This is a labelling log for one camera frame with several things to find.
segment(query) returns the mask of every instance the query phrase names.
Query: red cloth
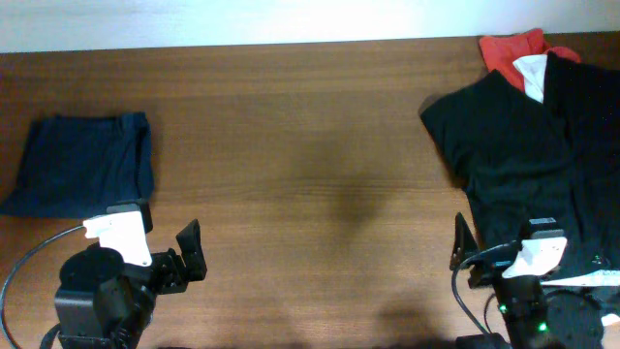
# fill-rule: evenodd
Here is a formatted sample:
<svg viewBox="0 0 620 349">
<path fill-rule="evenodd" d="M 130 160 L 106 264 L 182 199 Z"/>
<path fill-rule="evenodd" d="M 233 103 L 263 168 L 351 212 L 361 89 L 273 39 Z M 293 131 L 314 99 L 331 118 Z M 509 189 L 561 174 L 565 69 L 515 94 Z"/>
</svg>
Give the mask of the red cloth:
<svg viewBox="0 0 620 349">
<path fill-rule="evenodd" d="M 521 91 L 525 91 L 523 76 L 512 65 L 517 58 L 552 51 L 560 57 L 581 63 L 581 57 L 570 48 L 552 48 L 544 40 L 542 29 L 534 29 L 507 38 L 485 36 L 480 39 L 480 49 L 488 71 L 497 69 L 508 82 Z"/>
</svg>

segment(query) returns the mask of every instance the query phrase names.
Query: cable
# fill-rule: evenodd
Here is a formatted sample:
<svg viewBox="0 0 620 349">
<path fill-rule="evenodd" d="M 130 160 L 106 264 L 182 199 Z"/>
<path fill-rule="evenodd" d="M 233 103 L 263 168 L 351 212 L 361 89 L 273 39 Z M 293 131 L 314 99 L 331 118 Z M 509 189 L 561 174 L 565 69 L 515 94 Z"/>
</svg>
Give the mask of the cable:
<svg viewBox="0 0 620 349">
<path fill-rule="evenodd" d="M 55 236 L 48 238 L 47 240 L 39 243 L 39 245 L 37 245 L 35 248 L 28 251 L 28 253 L 26 253 L 25 256 L 23 256 L 19 261 L 17 261 L 17 263 L 15 263 L 15 265 L 13 266 L 13 269 L 11 270 L 11 272 L 9 272 L 9 276 L 7 277 L 7 280 L 4 282 L 4 285 L 2 286 L 2 291 L 0 291 L 0 326 L 2 327 L 2 334 L 7 338 L 7 340 L 9 341 L 9 344 L 11 344 L 11 348 L 19 349 L 19 345 L 17 345 L 16 341 L 11 336 L 11 333 L 9 332 L 9 328 L 7 328 L 7 321 L 4 316 L 5 301 L 7 298 L 7 291 L 9 289 L 9 285 L 11 284 L 11 281 L 13 281 L 13 278 L 15 277 L 19 268 L 21 268 L 21 266 L 23 266 L 30 259 L 30 257 L 34 256 L 37 252 L 39 252 L 41 249 L 43 249 L 50 243 L 76 230 L 79 230 L 81 228 L 83 228 L 83 226 L 77 226 L 77 227 L 71 228 L 64 232 L 60 232 L 56 234 Z"/>
<path fill-rule="evenodd" d="M 491 301 L 493 301 L 493 299 L 495 298 L 495 294 L 491 294 L 488 299 L 486 300 L 486 303 L 484 304 L 484 325 L 486 326 L 486 329 L 488 330 L 489 333 L 493 333 L 493 331 L 491 330 L 491 327 L 488 326 L 488 320 L 486 319 L 486 313 L 488 312 L 488 307 L 491 305 Z"/>
<path fill-rule="evenodd" d="M 504 244 L 501 244 L 501 245 L 497 245 L 497 246 L 493 246 L 491 248 L 485 249 L 484 251 L 481 251 L 481 252 L 479 252 L 479 253 L 477 253 L 477 254 L 475 254 L 475 255 L 465 259 L 452 272 L 452 293 L 454 294 L 454 298 L 456 299 L 456 302 L 458 303 L 458 305 L 460 305 L 461 309 L 463 309 L 463 312 L 465 312 L 465 314 L 470 318 L 470 320 L 472 320 L 474 325 L 476 325 L 476 327 L 482 332 L 482 334 L 490 334 L 490 333 L 484 328 L 484 326 L 480 323 L 480 321 L 478 321 L 476 316 L 474 316 L 474 314 L 472 314 L 472 312 L 469 310 L 467 305 L 465 305 L 465 302 L 463 302 L 461 297 L 458 295 L 458 289 L 456 287 L 456 276 L 458 275 L 459 271 L 468 268 L 469 266 L 472 265 L 473 262 L 476 262 L 477 260 L 479 260 L 485 254 L 487 254 L 487 253 L 489 253 L 491 251 L 495 251 L 495 250 L 500 249 L 500 248 L 509 247 L 511 245 L 512 245 L 512 242 L 509 242 L 509 243 L 504 243 Z"/>
</svg>

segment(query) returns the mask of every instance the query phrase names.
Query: wooden table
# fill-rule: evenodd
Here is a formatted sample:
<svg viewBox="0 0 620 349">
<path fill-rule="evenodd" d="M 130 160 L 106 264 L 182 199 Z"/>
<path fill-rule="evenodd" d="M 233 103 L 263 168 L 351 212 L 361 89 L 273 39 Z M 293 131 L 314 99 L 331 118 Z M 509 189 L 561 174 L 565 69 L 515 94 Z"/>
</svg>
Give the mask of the wooden table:
<svg viewBox="0 0 620 349">
<path fill-rule="evenodd" d="M 548 39 L 620 68 L 618 33 Z M 141 348 L 386 347 L 476 333 L 448 269 L 454 215 L 471 225 L 470 209 L 419 120 L 427 97 L 485 73 L 476 38 L 8 54 L 0 70 L 2 198 L 31 120 L 146 111 L 151 251 L 177 248 L 198 218 L 209 272 L 158 299 Z M 1 217 L 0 278 L 77 223 Z M 16 277 L 7 319 L 24 348 L 57 322 L 58 271 L 89 242 L 56 242 Z M 459 286 L 481 318 L 488 291 L 469 291 L 465 275 Z M 503 329 L 497 311 L 490 322 Z M 620 345 L 618 327 L 604 343 Z"/>
</svg>

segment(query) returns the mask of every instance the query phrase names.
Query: fabric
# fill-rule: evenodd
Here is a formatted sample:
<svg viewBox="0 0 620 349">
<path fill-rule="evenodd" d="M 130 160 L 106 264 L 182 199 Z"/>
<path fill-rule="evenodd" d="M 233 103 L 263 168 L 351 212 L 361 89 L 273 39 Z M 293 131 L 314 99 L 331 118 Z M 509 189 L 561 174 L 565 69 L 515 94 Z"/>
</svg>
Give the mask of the fabric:
<svg viewBox="0 0 620 349">
<path fill-rule="evenodd" d="M 498 70 L 510 84 L 521 91 L 525 91 L 523 76 L 512 65 L 512 62 L 517 58 L 551 51 L 577 63 L 581 62 L 579 55 L 570 48 L 552 48 L 544 40 L 541 29 L 534 29 L 527 33 L 506 38 L 482 37 L 480 39 L 480 50 L 488 71 Z"/>
<path fill-rule="evenodd" d="M 523 76 L 525 94 L 542 103 L 544 99 L 546 54 L 523 56 L 512 62 L 512 65 Z"/>
<path fill-rule="evenodd" d="M 620 71 L 575 64 L 550 53 L 544 106 L 567 123 L 575 204 L 583 234 L 620 265 Z"/>
<path fill-rule="evenodd" d="M 577 168 L 566 119 L 498 71 L 440 99 L 421 119 L 455 174 L 466 179 L 463 190 L 486 247 L 517 238 L 526 219 L 553 217 L 569 244 L 549 279 L 602 267 L 591 262 L 604 250 L 601 241 L 584 235 L 575 211 Z"/>
<path fill-rule="evenodd" d="M 87 218 L 153 191 L 150 128 L 143 112 L 57 116 L 33 123 L 16 187 L 0 214 Z"/>
</svg>

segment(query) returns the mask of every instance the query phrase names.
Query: white wall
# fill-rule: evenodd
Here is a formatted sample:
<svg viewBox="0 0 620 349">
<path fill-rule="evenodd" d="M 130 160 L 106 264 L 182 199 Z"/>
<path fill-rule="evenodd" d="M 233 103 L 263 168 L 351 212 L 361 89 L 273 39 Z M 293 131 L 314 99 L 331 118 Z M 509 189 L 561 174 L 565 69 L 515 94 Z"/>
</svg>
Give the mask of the white wall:
<svg viewBox="0 0 620 349">
<path fill-rule="evenodd" d="M 0 0 L 0 51 L 620 30 L 620 0 Z"/>
</svg>

